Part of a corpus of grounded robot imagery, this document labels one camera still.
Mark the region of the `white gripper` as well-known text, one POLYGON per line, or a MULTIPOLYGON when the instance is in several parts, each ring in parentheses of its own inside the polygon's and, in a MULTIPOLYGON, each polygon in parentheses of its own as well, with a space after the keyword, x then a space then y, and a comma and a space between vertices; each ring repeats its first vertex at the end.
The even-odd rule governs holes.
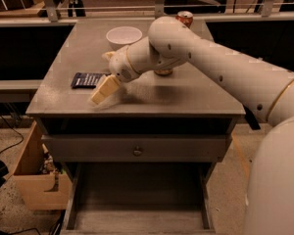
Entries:
POLYGON ((93 90, 89 101, 99 105, 121 88, 121 82, 134 80, 134 71, 127 58, 127 46, 106 52, 102 57, 109 61, 111 75, 104 75, 93 90))

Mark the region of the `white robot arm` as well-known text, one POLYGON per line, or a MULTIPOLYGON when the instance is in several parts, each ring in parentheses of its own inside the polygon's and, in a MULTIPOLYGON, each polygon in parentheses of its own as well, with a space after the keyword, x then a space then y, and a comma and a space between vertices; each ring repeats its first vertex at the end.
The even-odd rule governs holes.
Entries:
POLYGON ((145 38, 109 55, 111 74, 91 101, 103 102, 146 71, 182 62, 272 126, 252 163, 243 235, 294 235, 294 72, 203 39, 175 18, 161 17, 145 38))

